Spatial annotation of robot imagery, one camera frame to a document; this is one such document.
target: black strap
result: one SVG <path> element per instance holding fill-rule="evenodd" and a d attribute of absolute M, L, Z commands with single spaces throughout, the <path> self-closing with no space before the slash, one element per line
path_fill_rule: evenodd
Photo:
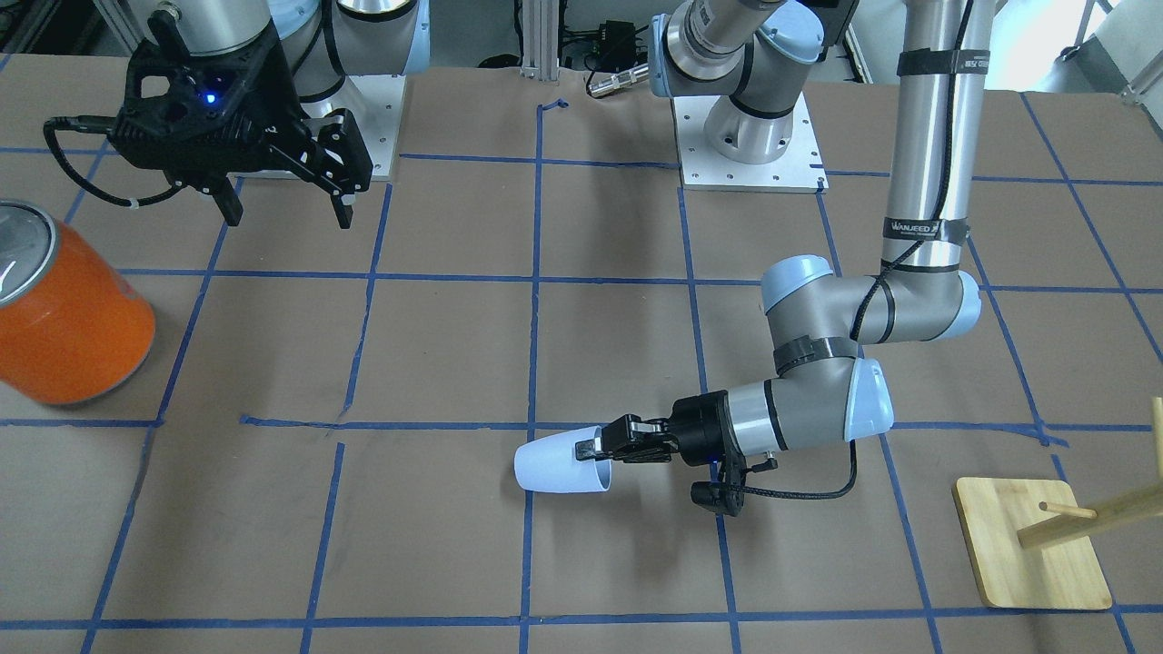
<path fill-rule="evenodd" d="M 889 311 L 889 319 L 885 321 L 884 335 L 877 341 L 877 343 L 884 343 L 889 341 L 889 336 L 892 336 L 892 328 L 897 326 L 897 298 L 892 296 L 892 285 L 885 279 L 880 284 L 880 290 L 884 291 L 885 308 Z"/>
<path fill-rule="evenodd" d="M 911 74 L 986 74 L 990 72 L 989 50 L 909 50 L 900 54 L 897 76 Z"/>
<path fill-rule="evenodd" d="M 905 220 L 886 218 L 882 236 L 893 241 L 944 241 L 954 246 L 964 246 L 969 237 L 969 219 Z"/>
<path fill-rule="evenodd" d="M 837 356 L 856 358 L 859 356 L 859 346 L 851 339 L 832 336 L 813 340 L 809 336 L 800 336 L 776 348 L 773 356 L 776 360 L 776 375 L 783 376 L 784 372 L 797 365 L 804 365 L 805 363 L 821 358 Z"/>
<path fill-rule="evenodd" d="M 323 42 L 327 43 L 327 58 L 331 61 L 331 69 L 344 77 L 347 77 L 347 71 L 343 70 L 343 62 L 340 61 L 340 50 L 335 47 L 335 28 L 331 24 L 331 5 L 330 0 L 323 0 Z"/>
<path fill-rule="evenodd" d="M 768 398 L 768 419 L 771 421 L 771 431 L 776 434 L 776 445 L 779 449 L 787 450 L 787 441 L 784 440 L 784 431 L 779 426 L 779 412 L 776 411 L 776 397 L 771 394 L 771 379 L 763 382 L 763 394 Z"/>

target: light blue joint cap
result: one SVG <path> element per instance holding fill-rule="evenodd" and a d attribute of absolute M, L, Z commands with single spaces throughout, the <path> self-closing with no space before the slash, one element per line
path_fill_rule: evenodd
<path fill-rule="evenodd" d="M 759 35 L 787 57 L 814 64 L 823 50 L 823 26 L 815 12 L 799 2 L 785 2 L 759 28 Z"/>
<path fill-rule="evenodd" d="M 933 339 L 934 341 L 952 339 L 968 333 L 973 328 L 973 325 L 977 325 L 977 319 L 982 315 L 982 294 L 977 280 L 964 270 L 958 272 L 961 276 L 961 308 L 957 310 L 957 317 L 952 319 L 952 325 L 940 336 Z"/>
<path fill-rule="evenodd" d="M 671 98 L 670 84 L 666 81 L 666 54 L 662 40 L 666 36 L 666 14 L 658 14 L 650 20 L 650 92 L 658 98 Z"/>
<path fill-rule="evenodd" d="M 769 313 L 779 300 L 802 289 L 808 283 L 832 275 L 832 265 L 823 257 L 799 255 L 772 265 L 763 273 L 763 313 Z"/>
<path fill-rule="evenodd" d="M 848 384 L 848 413 L 844 417 L 844 440 L 854 441 L 883 434 L 896 421 L 889 382 L 875 358 L 857 358 Z"/>
<path fill-rule="evenodd" d="M 266 0 L 279 38 L 286 38 L 307 24 L 319 10 L 320 0 Z"/>
<path fill-rule="evenodd" d="M 428 20 L 428 0 L 420 0 L 416 7 L 416 33 L 412 35 L 412 49 L 404 64 L 404 74 L 415 74 L 428 70 L 431 58 L 431 28 Z"/>

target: wooden base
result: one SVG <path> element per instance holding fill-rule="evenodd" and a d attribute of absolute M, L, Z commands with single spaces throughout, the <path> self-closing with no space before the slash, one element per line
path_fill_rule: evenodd
<path fill-rule="evenodd" d="M 1078 506 L 1065 482 L 962 477 L 954 486 L 977 589 L 997 609 L 1111 607 L 1111 591 L 1087 536 L 1023 549 L 1018 529 L 1053 516 L 1040 502 Z"/>

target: blue tape grid line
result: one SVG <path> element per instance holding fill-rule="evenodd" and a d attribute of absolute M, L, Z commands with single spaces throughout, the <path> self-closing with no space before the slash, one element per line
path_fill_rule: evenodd
<path fill-rule="evenodd" d="M 7 63 L 8 57 L 0 61 L 0 70 Z M 542 108 L 538 107 L 538 123 L 541 119 Z M 492 157 L 443 157 L 443 156 L 413 156 L 412 158 L 441 158 L 441 159 L 457 159 L 457 161 L 509 161 L 509 163 L 535 163 L 537 164 L 538 172 L 540 168 L 544 164 L 556 164 L 556 165 L 598 165 L 598 166 L 619 166 L 619 168 L 677 168 L 676 164 L 664 164 L 655 162 L 636 162 L 636 163 L 615 163 L 615 162 L 585 162 L 585 161 L 566 161 L 566 159 L 543 159 L 540 157 L 540 125 L 538 125 L 538 158 L 537 159 L 525 159 L 525 158 L 492 158 Z M 104 156 L 113 156 L 115 152 L 107 150 L 108 144 L 102 143 L 100 150 L 67 150 L 70 154 L 83 154 L 83 155 L 97 155 L 99 158 Z M 0 152 L 43 152 L 48 154 L 47 149 L 34 149 L 34 148 L 0 148 Z M 97 164 L 90 170 L 88 177 L 95 173 Z M 852 176 L 870 176 L 870 177 L 887 177 L 887 173 L 880 172 L 858 172 L 858 171 L 829 171 L 834 175 L 852 175 Z M 1101 185 L 1125 185 L 1125 186 L 1163 186 L 1163 183 L 1154 182 L 1114 182 L 1114 180 L 1041 180 L 1041 179 L 1022 179 L 1022 178 L 982 178 L 986 180 L 999 180 L 999 182 L 1035 182 L 1035 183 L 1070 183 L 1070 184 L 1101 184 Z M 540 185 L 537 190 L 537 206 L 535 215 L 535 222 L 540 221 Z M 71 215 L 76 213 L 78 200 L 74 201 Z M 825 230 L 828 236 L 829 248 L 832 250 L 833 261 L 836 263 L 837 272 L 839 257 L 835 250 L 835 244 L 832 237 L 830 226 L 828 225 L 827 216 L 822 212 L 823 204 L 822 198 L 818 196 L 818 202 L 820 204 L 821 215 L 825 222 Z M 78 426 L 78 427 L 144 427 L 150 429 L 147 435 L 147 443 L 143 447 L 143 467 L 141 474 L 144 474 L 145 457 L 148 456 L 148 446 L 152 442 L 152 431 L 163 422 L 162 417 L 164 415 L 164 410 L 169 404 L 172 396 L 173 385 L 177 379 L 177 375 L 180 370 L 181 361 L 185 356 L 185 350 L 188 346 L 190 336 L 193 332 L 193 326 L 197 322 L 197 317 L 200 311 L 202 299 L 205 297 L 206 287 L 209 279 L 215 276 L 256 276 L 256 277 L 348 277 L 348 278 L 365 278 L 372 279 L 464 279 L 464 280 L 497 280 L 497 282 L 547 282 L 547 283 L 652 283 L 652 284 L 687 284 L 693 289 L 697 285 L 747 285 L 756 286 L 758 285 L 755 280 L 732 280 L 732 279 L 707 279 L 699 280 L 693 279 L 693 270 L 688 270 L 687 279 L 620 279 L 620 278 L 537 278 L 536 275 L 533 278 L 525 277 L 495 277 L 495 278 L 480 278 L 475 276 L 427 276 L 427 275 L 393 275 L 393 273 L 370 273 L 363 275 L 358 272 L 280 272 L 280 271 L 217 271 L 214 269 L 214 263 L 216 262 L 217 254 L 221 250 L 222 240 L 226 235 L 226 228 L 220 232 L 219 241 L 215 246 L 214 254 L 212 256 L 212 262 L 206 270 L 144 270 L 144 269 L 130 269 L 123 272 L 129 275 L 183 275 L 183 276 L 202 276 L 202 292 L 195 303 L 194 311 L 191 315 L 191 320 L 187 325 L 186 334 L 183 340 L 183 344 L 179 348 L 178 358 L 176 361 L 174 368 L 171 372 L 170 383 L 167 384 L 166 393 L 163 398 L 163 406 L 159 410 L 158 419 L 154 421 L 127 421 L 127 420 L 5 420 L 0 421 L 0 426 Z M 1000 291 L 1036 291 L 1036 292 L 1113 292 L 1120 294 L 1128 293 L 1163 293 L 1160 289 L 1129 289 L 1125 285 L 1120 289 L 1071 289 L 1071 287 L 1019 287 L 1019 286 L 997 286 L 990 287 L 986 283 L 984 285 L 986 290 L 1000 290 Z M 994 310 L 998 307 L 994 301 Z M 698 318 L 693 313 L 697 307 L 692 304 L 692 318 L 694 319 L 694 327 L 698 329 Z M 700 377 L 705 376 L 705 370 L 701 369 L 701 356 L 700 358 Z M 535 358 L 530 357 L 530 367 L 535 365 Z M 326 424 L 294 424 L 293 421 L 263 421 L 261 419 L 244 417 L 243 422 L 245 424 L 271 424 L 270 426 L 320 426 L 326 428 L 400 428 L 400 429 L 456 429 L 456 428 L 501 428 L 501 429 L 521 429 L 527 428 L 577 428 L 584 426 L 582 424 L 536 424 L 530 417 L 528 424 L 473 424 L 473 422 L 351 422 L 342 425 L 326 425 Z M 1127 431 L 1127 432 L 1148 432 L 1150 426 L 1147 425 L 1063 425 L 1053 424 L 1048 427 L 1057 431 Z M 916 422 L 916 424 L 898 424 L 894 428 L 898 429 L 911 429 L 911 428 L 984 428 L 993 429 L 999 428 L 1000 431 L 1015 431 L 1018 433 L 1023 433 L 1027 429 L 1036 429 L 1035 426 L 1028 425 L 970 425 L 970 424 L 954 424 L 954 422 Z M 887 442 L 885 441 L 882 446 L 887 448 Z M 337 453 L 337 462 L 341 455 Z M 894 491 L 899 490 L 894 484 Z M 112 578 L 115 574 L 116 560 L 120 557 L 120 550 L 124 545 L 124 535 L 128 533 L 129 520 L 131 520 L 131 512 L 134 502 L 136 502 L 136 493 L 140 488 L 135 490 L 134 496 L 130 499 L 130 506 L 127 507 L 127 517 L 122 525 L 122 532 L 119 535 L 119 542 L 115 546 L 114 557 L 110 559 L 109 569 L 106 575 L 106 583 L 102 584 L 102 593 L 99 597 L 100 611 L 104 611 L 104 602 L 107 599 L 108 588 L 112 587 Z M 907 520 L 907 514 L 904 513 L 902 497 L 898 496 L 898 507 L 901 511 L 902 518 Z M 329 509 L 333 510 L 333 500 L 329 499 Z M 531 504 L 528 506 L 527 511 L 527 523 L 531 518 Z M 527 550 L 528 543 L 531 542 L 528 535 L 527 528 Z M 525 625 L 525 635 L 522 644 L 522 652 L 527 649 L 527 626 L 531 624 L 538 625 L 555 625 L 555 624 L 652 624 L 652 623 L 706 623 L 706 621 L 732 621 L 734 624 L 741 621 L 792 621 L 792 620 L 868 620 L 868 619 L 897 619 L 897 618 L 926 618 L 932 619 L 932 617 L 971 617 L 971 616 L 994 616 L 994 614 L 1042 614 L 1042 613 L 1058 613 L 1056 611 L 1005 611 L 1005 610 L 993 610 L 983 607 L 965 607 L 965 609 L 927 609 L 927 610 L 887 610 L 887 611 L 815 611 L 815 612 L 736 612 L 732 607 L 728 613 L 690 613 L 690 614 L 628 614 L 628 616 L 558 616 L 558 617 L 530 617 L 527 606 L 527 593 L 528 583 L 527 577 L 522 580 L 523 583 L 523 595 L 526 598 L 522 602 L 522 616 L 520 617 L 430 617 L 430 618 L 327 618 L 327 619 L 315 619 L 313 623 L 306 619 L 264 619 L 264 620 L 229 620 L 229 619 L 170 619 L 170 620 L 106 620 L 100 618 L 100 611 L 94 610 L 94 618 L 90 620 L 8 620 L 0 621 L 0 631 L 8 630 L 86 630 L 86 645 L 83 646 L 83 652 L 87 652 L 92 645 L 92 632 L 94 630 L 117 630 L 117 628 L 307 628 L 311 624 L 312 628 L 334 628 L 334 627 L 345 627 L 345 626 L 515 626 Z M 1121 606 L 1123 613 L 1163 613 L 1163 605 L 1154 604 L 1141 604 L 1141 605 L 1127 605 Z"/>
<path fill-rule="evenodd" d="M 475 431 L 475 429 L 497 429 L 497 431 L 509 431 L 520 432 L 528 429 L 530 426 L 533 429 L 545 429 L 545 431 L 570 431 L 570 429 L 582 429 L 585 427 L 592 427 L 593 425 L 600 424 L 601 419 L 595 419 L 590 422 L 392 422 L 392 421 L 351 421 L 351 422 L 320 422 L 320 421 L 308 421 L 308 420 L 283 420 L 274 418 L 257 418 L 254 415 L 242 415 L 238 422 L 242 425 L 250 425 L 254 427 L 283 427 L 283 428 L 298 428 L 307 427 L 315 429 L 326 431 L 366 431 L 366 432 L 426 432 L 426 431 Z M 129 425 L 129 426 L 149 426 L 151 422 L 144 422 L 143 425 Z M 67 426 L 67 421 L 62 420 L 5 420 L 0 421 L 0 427 L 3 426 L 24 426 L 24 427 L 58 427 Z M 122 426 L 122 425 L 95 425 L 95 426 Z M 1104 424 L 1061 424 L 1051 422 L 1046 425 L 1047 428 L 1057 432 L 1150 432 L 1150 425 L 1104 425 Z M 1070 447 L 1070 443 L 1063 439 L 1047 435 L 1044 433 L 1039 433 L 1037 427 L 1033 424 L 1019 424 L 1019 422 L 957 422 L 957 421 L 915 421 L 915 422 L 897 422 L 892 426 L 893 431 L 942 431 L 942 429 L 954 429 L 954 431 L 966 431 L 966 432 L 1007 432 L 1012 434 L 1019 434 L 1022 436 L 1028 436 L 1032 439 L 1037 439 L 1039 441 L 1046 441 L 1051 445 L 1061 447 Z"/>
<path fill-rule="evenodd" d="M 1099 235 L 1098 228 L 1094 226 L 1094 221 L 1091 220 L 1090 212 L 1086 211 L 1086 206 L 1083 204 L 1082 196 L 1078 194 L 1078 189 L 1075 187 L 1075 183 L 1070 179 L 1070 175 L 1066 172 L 1066 168 L 1062 165 L 1062 159 L 1058 158 L 1058 152 L 1054 149 L 1054 144 L 1050 143 L 1050 137 L 1046 134 L 1042 128 L 1042 121 L 1037 119 L 1037 114 L 1034 112 L 1034 107 L 1029 104 L 1029 99 L 1025 93 L 1019 93 L 1021 101 L 1026 105 L 1026 111 L 1029 113 L 1029 118 L 1034 121 L 1034 127 L 1037 128 L 1039 135 L 1042 137 L 1042 142 L 1046 143 L 1046 148 L 1050 151 L 1050 157 L 1054 158 L 1054 165 L 1058 166 L 1058 172 L 1062 173 L 1062 179 L 1065 182 L 1066 187 L 1070 189 L 1070 194 L 1075 199 L 1075 204 L 1078 206 L 1078 212 L 1082 213 L 1083 220 L 1086 221 L 1086 227 L 1091 232 L 1091 236 L 1094 237 L 1094 242 L 1098 244 L 1098 249 L 1103 253 L 1103 258 L 1106 260 L 1106 265 L 1111 269 L 1111 275 L 1114 276 L 1114 280 L 1119 284 L 1119 289 L 1126 291 L 1127 283 L 1123 282 L 1122 275 L 1119 272 L 1119 266 L 1114 264 L 1114 258 L 1111 256 L 1111 251 L 1106 248 L 1106 243 L 1103 242 L 1103 236 Z M 1140 327 L 1143 329 L 1143 334 L 1147 340 L 1151 343 L 1151 349 L 1155 350 L 1155 358 L 1163 362 L 1163 350 L 1160 349 L 1158 342 L 1155 340 L 1155 334 L 1151 333 L 1151 328 L 1147 325 L 1147 320 L 1143 319 L 1143 314 L 1139 311 L 1139 303 L 1130 293 L 1123 293 L 1127 298 L 1127 303 L 1130 305 L 1130 311 L 1135 314 L 1135 319 L 1139 320 Z"/>
<path fill-rule="evenodd" d="M 1063 468 L 1058 455 L 1051 454 L 1050 460 L 1054 462 L 1054 469 L 1058 472 L 1058 478 L 1069 484 L 1070 479 L 1066 478 L 1066 470 Z M 1101 561 L 1099 561 L 1099 569 L 1103 569 Z M 1130 631 L 1127 630 L 1127 620 L 1122 618 L 1122 607 L 1119 605 L 1119 599 L 1114 596 L 1114 590 L 1111 589 L 1105 569 L 1103 569 L 1103 578 L 1107 581 L 1107 590 L 1111 591 L 1111 609 L 1108 612 L 1114 617 L 1114 624 L 1119 627 L 1119 634 L 1122 637 L 1122 644 L 1127 647 L 1127 654 L 1136 654 L 1135 644 L 1130 640 Z"/>
<path fill-rule="evenodd" d="M 1026 377 L 1026 368 L 1021 363 L 1021 357 L 1018 355 L 1018 346 L 1014 343 L 1013 335 L 1009 333 L 1009 325 L 1006 324 L 1005 317 L 1001 314 L 1001 305 L 998 304 L 997 294 L 990 287 L 990 276 L 985 271 L 985 264 L 982 263 L 982 257 L 977 253 L 977 246 L 973 243 L 973 237 L 970 236 L 966 240 L 969 244 L 969 253 L 973 257 L 973 263 L 977 265 L 977 271 L 982 276 L 982 285 L 985 289 L 985 296 L 990 299 L 990 306 L 993 307 L 993 313 L 998 318 L 998 326 L 1001 328 L 1001 337 L 1006 341 L 1006 349 L 1009 350 L 1009 357 L 1014 362 L 1014 368 L 1018 369 L 1018 379 L 1021 382 L 1021 390 L 1026 393 L 1026 403 L 1029 405 L 1030 415 L 1034 418 L 1034 426 L 1037 429 L 1039 439 L 1042 445 L 1049 445 L 1050 439 L 1046 434 L 1046 422 L 1042 420 L 1041 414 L 1037 411 L 1037 404 L 1034 401 L 1034 391 L 1030 389 L 1029 379 Z"/>
<path fill-rule="evenodd" d="M 387 214 L 392 206 L 392 185 L 388 184 L 387 189 L 384 190 L 384 201 L 379 209 L 379 227 L 376 230 L 376 246 L 372 248 L 371 253 L 371 266 L 368 269 L 368 289 L 366 304 L 364 305 L 364 319 L 363 325 L 359 327 L 359 342 L 356 344 L 356 351 L 351 356 L 351 374 L 348 377 L 348 392 L 343 399 L 343 411 L 340 412 L 342 417 L 351 408 L 351 405 L 356 400 L 356 383 L 359 379 L 359 363 L 363 360 L 363 346 L 364 341 L 368 340 L 368 321 L 371 319 L 371 304 L 376 296 L 376 268 L 379 266 L 380 253 L 384 248 L 384 232 L 387 229 Z"/>
<path fill-rule="evenodd" d="M 699 319 L 699 294 L 694 284 L 694 254 L 691 248 L 691 226 L 686 216 L 686 193 L 679 186 L 678 218 L 683 227 L 683 256 L 686 261 L 686 287 L 691 301 L 691 325 L 694 337 L 694 362 L 699 371 L 699 392 L 706 393 L 707 362 L 702 349 L 702 321 Z M 711 481 L 718 475 L 716 465 L 711 465 Z M 715 532 L 719 540 L 719 562 L 723 574 L 723 595 L 727 602 L 727 621 L 730 631 L 732 654 L 742 654 L 743 645 L 739 634 L 739 609 L 735 604 L 735 576 L 730 567 L 730 546 L 727 541 L 727 524 L 721 514 L 715 516 Z"/>
<path fill-rule="evenodd" d="M 347 446 L 344 443 L 335 443 L 331 484 L 327 491 L 327 509 L 323 511 L 323 528 L 319 534 L 319 554 L 315 556 L 315 574 L 311 581 L 311 596 L 307 598 L 307 617 L 304 619 L 299 654 L 308 654 L 311 652 L 311 637 L 315 628 L 315 611 L 319 609 L 319 593 L 323 588 L 323 569 L 327 567 L 327 549 L 331 542 L 331 523 L 335 520 L 335 502 L 340 495 L 340 477 L 343 475 L 343 453 L 345 449 Z"/>
<path fill-rule="evenodd" d="M 243 180 L 238 179 L 236 182 L 235 191 L 242 191 Z M 194 326 L 198 324 L 198 317 L 202 311 L 202 303 L 206 299 L 206 292 L 209 290 L 211 279 L 213 276 L 211 271 L 217 264 L 219 255 L 222 253 L 222 244 L 226 242 L 227 226 L 223 223 L 219 228 L 217 239 L 214 242 L 214 250 L 211 253 L 209 263 L 206 264 L 206 275 L 202 277 L 201 287 L 198 291 L 198 299 L 194 300 L 194 307 L 190 313 L 190 320 L 186 322 L 186 330 L 181 336 L 181 343 L 178 346 L 178 354 L 174 357 L 173 367 L 170 369 L 170 377 L 165 384 L 165 392 L 162 394 L 162 401 L 157 408 L 157 418 L 155 422 L 160 425 L 165 420 L 165 412 L 170 407 L 170 401 L 173 398 L 173 390 L 178 383 L 178 376 L 181 374 L 181 365 L 185 362 L 186 353 L 190 349 L 190 341 L 194 334 Z M 80 654 L 90 654 L 93 648 L 93 640 L 97 638 L 97 628 L 101 621 L 101 617 L 105 613 L 105 605 L 109 599 L 109 591 L 113 588 L 113 580 L 117 574 L 117 566 L 121 563 L 121 555 L 124 552 L 126 540 L 129 536 L 129 527 L 133 524 L 134 513 L 137 510 L 137 498 L 141 497 L 142 488 L 145 484 L 145 472 L 149 470 L 150 455 L 154 452 L 154 436 L 157 432 L 157 427 L 150 427 L 145 432 L 145 439 L 142 443 L 142 455 L 141 462 L 137 467 L 137 477 L 134 481 L 133 491 L 129 493 L 129 503 L 126 506 L 124 517 L 121 520 L 121 528 L 117 531 L 117 539 L 113 546 L 113 553 L 109 555 L 109 564 L 105 571 L 105 578 L 101 582 L 101 590 L 98 592 L 97 603 L 93 606 L 93 617 L 91 619 L 88 628 L 85 631 L 85 640 L 81 642 Z"/>
<path fill-rule="evenodd" d="M 834 177 L 892 177 L 880 170 L 826 170 Z M 1004 175 L 975 175 L 973 182 L 1008 182 L 1013 184 L 1066 184 L 1065 179 L 1054 177 L 1008 177 Z M 1163 186 L 1163 182 L 1133 179 L 1071 179 L 1069 183 L 1087 186 Z"/>
<path fill-rule="evenodd" d="M 828 251 L 832 255 L 832 265 L 837 276 L 843 275 L 840 264 L 840 253 L 836 249 L 836 240 L 832 232 L 832 220 L 828 219 L 828 207 L 823 201 L 823 189 L 815 193 L 815 204 L 820 209 L 820 221 L 823 225 L 823 234 L 828 240 Z M 921 557 L 916 552 L 916 541 L 913 538 L 913 527 L 908 521 L 908 509 L 905 505 L 905 495 L 900 488 L 900 478 L 897 476 L 897 465 L 892 460 L 892 449 L 889 447 L 889 439 L 880 434 L 880 452 L 884 454 L 885 465 L 889 469 L 889 481 L 892 482 L 892 495 L 897 502 L 897 513 L 900 517 L 900 526 L 905 534 L 905 545 L 908 547 L 908 557 L 913 563 L 913 575 L 916 577 L 916 591 L 921 597 L 921 614 L 929 630 L 929 640 L 933 642 L 934 654 L 943 654 L 941 645 L 941 633 L 937 631 L 936 617 L 933 613 L 933 602 L 929 599 L 928 584 L 925 582 L 925 570 L 921 568 Z"/>
<path fill-rule="evenodd" d="M 158 277 L 201 277 L 206 273 L 200 269 L 164 269 L 164 268 L 122 268 L 117 272 L 121 275 L 158 276 Z M 322 270 L 214 270 L 214 277 L 266 277 L 266 278 L 302 278 L 302 279 L 376 279 L 376 280 L 402 280 L 402 282 L 497 282 L 497 283 L 529 283 L 531 276 L 526 275 L 455 275 L 455 273 L 426 273 L 426 272 L 350 272 L 350 271 L 322 271 Z M 685 286 L 691 283 L 687 278 L 677 277 L 568 277 L 568 276 L 542 276 L 537 279 L 541 284 L 643 284 L 661 286 Z M 759 286 L 758 279 L 699 279 L 693 280 L 695 286 Z M 1021 286 L 1007 284 L 982 284 L 982 290 L 1005 291 L 1014 293 L 1108 293 L 1125 296 L 1161 296 L 1163 289 L 1132 287 L 1123 289 L 1116 286 Z"/>
<path fill-rule="evenodd" d="M 1163 614 L 1163 604 L 1120 605 L 1123 614 Z M 998 616 L 1077 616 L 1080 611 L 1055 609 L 989 609 L 985 606 L 935 607 L 936 618 L 986 618 Z M 1111 611 L 1085 611 L 1083 613 L 1110 613 Z M 923 619 L 922 609 L 870 609 L 839 611 L 743 611 L 737 613 L 740 623 L 813 623 L 813 621 L 873 621 Z M 727 623 L 725 612 L 706 613 L 587 613 L 576 616 L 533 616 L 533 626 L 558 625 L 659 625 L 659 624 L 719 624 Z M 312 630 L 329 628 L 415 628 L 415 627 L 515 627 L 520 616 L 419 616 L 419 617 L 338 617 L 315 618 Z M 0 620 L 0 632 L 5 631 L 80 631 L 90 620 Z M 304 618 L 258 618 L 235 620 L 230 618 L 163 618 L 107 619 L 98 625 L 100 631 L 124 630 L 301 630 L 307 625 Z"/>
<path fill-rule="evenodd" d="M 525 425 L 526 442 L 531 442 L 536 435 L 534 425 L 537 420 L 537 333 L 541 313 L 541 218 L 542 218 L 542 183 L 545 151 L 545 112 L 554 108 L 566 108 L 569 102 L 558 98 L 549 105 L 537 105 L 537 149 L 534 161 L 533 185 L 533 277 L 529 290 L 529 386 L 528 410 Z M 529 652 L 529 613 L 531 612 L 533 593 L 533 491 L 525 491 L 525 514 L 521 532 L 521 620 L 518 638 L 519 654 Z"/>

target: wooden stand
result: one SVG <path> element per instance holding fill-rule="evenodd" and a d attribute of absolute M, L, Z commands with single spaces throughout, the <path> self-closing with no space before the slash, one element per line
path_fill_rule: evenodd
<path fill-rule="evenodd" d="M 1163 479 L 1163 399 L 1151 405 Z M 1090 535 L 1163 512 L 1163 481 L 1080 507 L 1065 482 L 963 477 L 957 513 L 982 600 L 999 609 L 1111 607 Z M 1046 513 L 1057 513 L 1044 519 Z"/>

